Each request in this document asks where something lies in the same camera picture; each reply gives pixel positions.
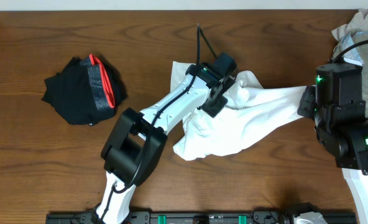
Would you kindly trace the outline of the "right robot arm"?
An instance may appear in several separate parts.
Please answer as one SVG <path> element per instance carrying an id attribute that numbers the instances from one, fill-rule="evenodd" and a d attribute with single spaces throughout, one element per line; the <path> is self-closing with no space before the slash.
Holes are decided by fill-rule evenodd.
<path id="1" fill-rule="evenodd" d="M 368 117 L 362 98 L 362 67 L 329 63 L 316 69 L 298 115 L 315 122 L 316 138 L 334 156 L 356 204 L 361 223 L 368 223 Z"/>

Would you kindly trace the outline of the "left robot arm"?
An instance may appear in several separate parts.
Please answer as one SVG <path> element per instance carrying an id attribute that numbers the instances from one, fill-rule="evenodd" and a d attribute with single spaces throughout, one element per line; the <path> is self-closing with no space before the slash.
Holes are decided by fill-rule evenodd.
<path id="1" fill-rule="evenodd" d="M 126 219 L 134 191 L 159 163 L 169 132 L 194 110 L 216 117 L 228 102 L 224 93 L 235 82 L 236 68 L 226 53 L 212 64 L 191 64 L 183 81 L 159 102 L 140 112 L 123 111 L 101 151 L 107 181 L 93 223 Z"/>

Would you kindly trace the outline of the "white printed t-shirt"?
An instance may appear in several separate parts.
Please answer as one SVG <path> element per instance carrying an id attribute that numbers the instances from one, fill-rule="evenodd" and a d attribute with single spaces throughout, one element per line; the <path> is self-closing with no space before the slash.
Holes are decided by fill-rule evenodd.
<path id="1" fill-rule="evenodd" d="M 224 93 L 228 102 L 218 115 L 212 118 L 203 110 L 193 110 L 183 118 L 185 135 L 173 151 L 186 161 L 237 154 L 299 119 L 304 91 L 304 86 L 265 89 L 251 71 L 239 72 Z"/>

